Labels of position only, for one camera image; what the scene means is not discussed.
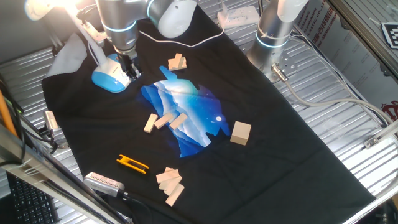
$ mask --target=yellow plastic clip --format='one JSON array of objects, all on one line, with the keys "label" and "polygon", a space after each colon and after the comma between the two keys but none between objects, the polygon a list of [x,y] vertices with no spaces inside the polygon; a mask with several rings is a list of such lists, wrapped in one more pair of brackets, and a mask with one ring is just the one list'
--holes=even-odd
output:
[{"label": "yellow plastic clip", "polygon": [[147,171],[149,170],[149,167],[145,164],[137,162],[134,159],[130,159],[124,155],[119,155],[119,156],[120,156],[120,158],[116,159],[116,162],[123,164],[125,166],[128,166],[128,167],[140,172],[141,174],[146,174]]}]

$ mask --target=white cable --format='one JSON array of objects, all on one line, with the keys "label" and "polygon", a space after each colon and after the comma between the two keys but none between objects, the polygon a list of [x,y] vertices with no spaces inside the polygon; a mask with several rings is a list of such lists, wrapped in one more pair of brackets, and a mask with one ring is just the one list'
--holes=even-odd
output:
[{"label": "white cable", "polygon": [[88,50],[90,51],[90,54],[91,54],[91,56],[93,57],[95,63],[96,63],[97,65],[99,65],[97,59],[94,57],[94,54],[93,54],[93,52],[91,51],[91,45],[90,45],[90,43],[87,44],[87,47],[88,47]]},{"label": "white cable", "polygon": [[361,105],[364,105],[368,108],[371,108],[372,110],[376,111],[377,113],[380,114],[380,116],[382,116],[384,119],[386,119],[387,124],[392,124],[392,120],[385,114],[383,113],[379,108],[375,107],[374,105],[365,102],[363,100],[358,100],[358,99],[352,99],[352,98],[347,98],[347,99],[337,99],[337,100],[330,100],[330,101],[325,101],[325,102],[321,102],[321,103],[311,103],[311,102],[307,102],[303,99],[301,99],[296,92],[294,92],[292,86],[290,85],[289,81],[285,82],[287,88],[290,90],[290,92],[292,93],[292,95],[294,95],[294,97],[296,97],[296,99],[299,100],[299,102],[301,102],[304,105],[308,105],[308,106],[328,106],[328,105],[332,105],[335,103],[342,103],[342,102],[352,102],[352,103],[359,103]]},{"label": "white cable", "polygon": [[[328,67],[327,65],[329,65],[336,73],[338,73],[338,74],[340,75],[341,78],[340,78],[340,77],[337,77],[337,78],[345,84],[346,89],[347,89],[351,94],[355,95],[355,93],[353,93],[352,90],[348,87],[347,81],[344,79],[343,74],[341,74],[337,69],[335,69],[327,60],[325,60],[325,59],[317,52],[317,50],[315,50],[315,47],[311,44],[311,42],[307,39],[306,36],[301,35],[301,34],[297,34],[297,35],[291,36],[291,38],[293,38],[293,37],[304,37],[304,39],[307,41],[307,43],[309,44],[309,46],[313,49],[313,51],[314,51],[314,52],[318,55],[318,57],[321,59],[321,63],[322,63],[324,66],[326,66],[326,67]],[[376,112],[377,114],[379,114],[380,117],[384,120],[384,122],[385,122],[387,125],[392,123],[392,120],[391,120],[385,113],[383,113],[379,108],[375,107],[375,106],[372,105],[372,104],[370,104],[371,106],[368,106],[368,105],[365,105],[365,104],[362,104],[362,105],[365,106],[365,107],[367,107],[367,108],[370,109],[370,110],[373,110],[373,111]]]},{"label": "white cable", "polygon": [[205,39],[205,40],[203,40],[203,41],[201,41],[201,42],[199,42],[199,43],[197,43],[195,45],[187,45],[187,44],[183,44],[183,43],[180,43],[180,42],[177,42],[177,41],[172,41],[172,40],[157,40],[157,39],[151,37],[149,34],[144,33],[143,31],[140,31],[140,33],[144,34],[145,36],[149,37],[150,39],[152,39],[153,41],[158,42],[158,43],[171,43],[171,44],[180,44],[180,45],[186,46],[186,47],[196,47],[198,45],[203,44],[204,42],[206,42],[208,40],[211,40],[211,39],[214,39],[216,37],[219,37],[219,36],[223,35],[224,34],[224,30],[225,29],[223,29],[223,31],[220,34],[214,35],[213,37],[209,37],[209,38],[207,38],[207,39]]}]

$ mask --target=printed graphic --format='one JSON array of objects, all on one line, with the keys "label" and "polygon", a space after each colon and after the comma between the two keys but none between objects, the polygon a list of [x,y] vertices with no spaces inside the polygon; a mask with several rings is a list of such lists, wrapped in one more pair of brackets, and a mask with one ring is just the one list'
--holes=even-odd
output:
[{"label": "printed graphic", "polygon": [[390,116],[391,120],[396,121],[398,119],[398,101],[392,101],[390,105],[383,103],[381,110]]},{"label": "printed graphic", "polygon": [[207,133],[216,136],[221,128],[225,135],[231,135],[220,101],[211,91],[201,85],[197,90],[191,81],[178,79],[163,66],[160,70],[167,80],[144,86],[141,92],[159,116],[167,113],[174,118],[181,113],[188,116],[176,130],[170,128],[178,140],[180,157],[194,155],[207,147],[211,143]]}]

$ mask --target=corrugated metal surface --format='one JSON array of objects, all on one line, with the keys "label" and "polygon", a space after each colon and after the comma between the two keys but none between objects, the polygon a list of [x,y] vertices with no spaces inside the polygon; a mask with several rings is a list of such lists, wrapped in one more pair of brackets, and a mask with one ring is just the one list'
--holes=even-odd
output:
[{"label": "corrugated metal surface", "polygon": [[[201,0],[199,5],[216,22],[216,13],[221,10],[217,0]],[[257,1],[225,0],[229,9],[257,6]],[[235,27],[226,33],[243,52],[250,48],[256,25]],[[335,74],[321,63],[316,54],[301,41],[287,43],[284,55],[296,65],[296,72],[288,74],[297,93],[309,101],[324,101],[350,97],[350,93],[337,80]],[[44,124],[43,110],[46,110],[40,81],[53,62],[50,49],[34,55],[0,65],[11,91],[26,109],[26,117],[38,128]],[[319,135],[343,164],[372,193],[383,189],[395,176],[398,169],[397,142],[388,139],[366,150],[363,142],[381,130],[373,117],[362,107],[352,103],[339,103],[326,107],[306,107],[296,104],[281,82],[275,82],[278,90],[288,99],[299,115]],[[62,132],[57,133],[58,141],[64,142]],[[75,175],[82,178],[76,160],[70,149],[59,150],[55,157]],[[4,175],[0,175],[0,187],[7,186]],[[61,223],[88,223],[91,220],[55,200]]]},{"label": "corrugated metal surface", "polygon": [[[36,128],[44,127],[43,112],[47,110],[47,106],[41,82],[53,64],[53,61],[52,49],[48,48],[0,65],[0,73],[6,80],[11,94],[24,109],[25,118]],[[76,159],[70,148],[67,147],[65,136],[61,130],[55,132],[55,141],[58,145],[64,147],[58,149],[53,156],[79,179],[83,180]],[[9,194],[7,176],[6,172],[1,169],[0,198],[7,194]],[[88,219],[80,212],[74,211],[74,209],[59,202],[57,199],[55,199],[55,208],[57,209],[59,218],[61,218],[60,223],[73,224]]]}]

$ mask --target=wooden block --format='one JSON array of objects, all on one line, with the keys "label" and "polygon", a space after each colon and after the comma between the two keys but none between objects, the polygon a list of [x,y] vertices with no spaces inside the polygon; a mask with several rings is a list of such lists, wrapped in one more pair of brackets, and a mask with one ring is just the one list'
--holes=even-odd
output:
[{"label": "wooden block", "polygon": [[168,60],[168,63],[169,63],[169,68],[173,68],[173,65],[174,65],[174,58],[173,58],[173,59],[169,59],[169,60]]},{"label": "wooden block", "polygon": [[157,115],[156,114],[150,114],[149,119],[147,121],[147,124],[144,127],[144,131],[146,133],[150,133],[152,131],[152,128],[154,127],[154,123],[157,120]]},{"label": "wooden block", "polygon": [[245,146],[249,139],[250,129],[250,124],[235,121],[230,141]]},{"label": "wooden block", "polygon": [[172,171],[172,170],[174,170],[174,169],[173,169],[173,168],[166,167],[166,169],[164,170],[164,172],[168,172],[168,171]]},{"label": "wooden block", "polygon": [[182,63],[182,68],[187,68],[187,60],[184,57],[184,63]]},{"label": "wooden block", "polygon": [[178,199],[178,197],[180,196],[180,194],[183,190],[184,190],[184,186],[182,186],[181,184],[177,184],[177,186],[174,188],[173,192],[167,198],[166,203],[170,206],[173,206],[175,201]]},{"label": "wooden block", "polygon": [[179,54],[179,53],[175,54],[175,58],[173,61],[173,67],[178,68],[181,58],[182,58],[182,54]]},{"label": "wooden block", "polygon": [[163,181],[170,180],[179,176],[180,174],[178,173],[178,170],[172,170],[163,174],[157,174],[156,179],[157,183],[160,184]]},{"label": "wooden block", "polygon": [[155,126],[157,129],[163,127],[167,122],[171,121],[173,119],[173,115],[170,113],[167,113],[165,116],[161,117],[155,122]]},{"label": "wooden block", "polygon": [[[169,171],[173,171],[174,169],[173,168],[169,168],[169,167],[166,167],[166,169],[164,170],[164,172],[169,172]],[[170,180],[166,180],[166,181],[163,181],[162,183],[160,183],[159,184],[159,189],[160,190],[167,190],[167,186],[169,186],[169,183],[170,183],[170,181],[172,181],[173,179],[170,179]]]},{"label": "wooden block", "polygon": [[188,118],[185,113],[181,113],[178,118],[176,118],[171,124],[170,127],[175,130],[178,126],[180,126],[186,119]]},{"label": "wooden block", "polygon": [[169,183],[174,180],[174,179],[170,179],[170,180],[166,180],[163,181],[162,183],[159,184],[159,189],[160,190],[167,190],[167,187],[169,186]]},{"label": "wooden block", "polygon": [[170,196],[170,194],[172,194],[173,190],[176,188],[177,184],[181,182],[181,180],[182,177],[176,177],[174,179],[171,179],[164,193]]},{"label": "wooden block", "polygon": [[185,61],[185,57],[182,57],[180,59],[180,61],[178,62],[178,69],[182,68],[182,65],[184,64],[184,61]]}]

